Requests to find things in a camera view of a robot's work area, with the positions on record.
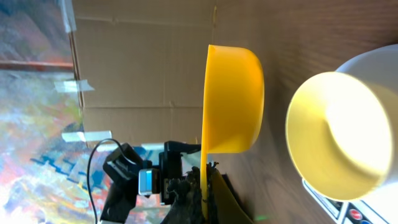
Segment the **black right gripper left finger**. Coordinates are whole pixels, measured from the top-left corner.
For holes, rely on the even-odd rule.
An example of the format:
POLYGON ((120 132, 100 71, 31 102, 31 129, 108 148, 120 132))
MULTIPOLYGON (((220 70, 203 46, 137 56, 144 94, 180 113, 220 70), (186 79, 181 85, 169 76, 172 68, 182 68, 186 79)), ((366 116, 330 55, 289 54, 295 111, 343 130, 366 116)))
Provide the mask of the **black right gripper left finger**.
POLYGON ((175 198, 161 224, 205 223, 201 207, 202 194, 198 167, 193 166, 182 178, 172 179, 167 191, 175 198))

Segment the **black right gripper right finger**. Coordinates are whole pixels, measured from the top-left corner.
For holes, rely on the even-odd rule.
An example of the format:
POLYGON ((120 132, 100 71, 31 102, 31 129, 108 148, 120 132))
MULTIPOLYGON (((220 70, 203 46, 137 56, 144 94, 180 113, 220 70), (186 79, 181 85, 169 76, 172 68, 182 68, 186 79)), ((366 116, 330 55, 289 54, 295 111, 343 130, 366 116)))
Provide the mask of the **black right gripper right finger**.
POLYGON ((253 224, 253 220, 242 209, 241 202, 226 174, 218 169, 218 163, 206 165, 208 196, 207 223, 211 224, 253 224))

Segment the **yellow plastic measuring scoop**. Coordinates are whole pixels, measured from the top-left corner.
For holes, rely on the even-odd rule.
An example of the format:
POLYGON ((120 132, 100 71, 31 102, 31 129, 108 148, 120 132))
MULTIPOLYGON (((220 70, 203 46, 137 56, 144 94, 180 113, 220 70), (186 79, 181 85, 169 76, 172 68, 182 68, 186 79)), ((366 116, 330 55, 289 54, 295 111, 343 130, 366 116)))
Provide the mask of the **yellow plastic measuring scoop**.
POLYGON ((209 45, 203 90, 200 188, 206 221, 209 154, 237 154, 256 142, 264 111, 264 75, 245 48, 209 45))

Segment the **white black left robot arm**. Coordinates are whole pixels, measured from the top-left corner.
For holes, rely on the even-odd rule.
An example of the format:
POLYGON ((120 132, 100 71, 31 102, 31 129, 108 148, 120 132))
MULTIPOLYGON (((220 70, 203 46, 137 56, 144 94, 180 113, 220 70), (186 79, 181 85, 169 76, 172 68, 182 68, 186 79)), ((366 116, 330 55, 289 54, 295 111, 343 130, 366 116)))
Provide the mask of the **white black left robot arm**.
POLYGON ((193 166, 183 174, 182 156, 199 152, 199 144, 163 143, 159 162, 144 160, 135 147, 118 144, 106 157, 103 170, 113 181, 97 223, 125 223, 136 206, 137 196, 159 195, 170 205, 163 223, 202 223, 200 170, 193 166))

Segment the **pale yellow plastic bowl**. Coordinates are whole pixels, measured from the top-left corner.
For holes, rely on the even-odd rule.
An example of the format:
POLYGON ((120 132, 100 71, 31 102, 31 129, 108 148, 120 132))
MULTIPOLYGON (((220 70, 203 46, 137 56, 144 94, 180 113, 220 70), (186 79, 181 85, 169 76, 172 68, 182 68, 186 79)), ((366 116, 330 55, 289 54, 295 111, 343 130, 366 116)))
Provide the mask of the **pale yellow plastic bowl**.
POLYGON ((318 193, 363 198, 397 181, 397 93, 340 72, 294 93, 285 136, 297 172, 318 193))

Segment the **white digital kitchen scale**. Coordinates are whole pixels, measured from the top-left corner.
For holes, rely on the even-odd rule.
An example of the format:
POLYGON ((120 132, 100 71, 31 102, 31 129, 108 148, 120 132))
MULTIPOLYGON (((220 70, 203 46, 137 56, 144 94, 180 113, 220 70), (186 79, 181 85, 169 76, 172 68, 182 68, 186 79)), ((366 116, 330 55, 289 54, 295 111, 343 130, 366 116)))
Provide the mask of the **white digital kitchen scale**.
POLYGON ((396 223, 397 46, 304 81, 285 136, 305 188, 337 223, 396 223))

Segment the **brown cardboard board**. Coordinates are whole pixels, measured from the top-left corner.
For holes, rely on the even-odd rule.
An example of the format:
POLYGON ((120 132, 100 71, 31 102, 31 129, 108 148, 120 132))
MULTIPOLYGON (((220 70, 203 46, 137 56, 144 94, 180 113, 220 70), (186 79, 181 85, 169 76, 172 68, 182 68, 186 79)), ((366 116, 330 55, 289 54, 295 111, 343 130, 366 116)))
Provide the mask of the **brown cardboard board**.
POLYGON ((86 132, 131 144, 201 140, 214 1, 77 0, 86 132))

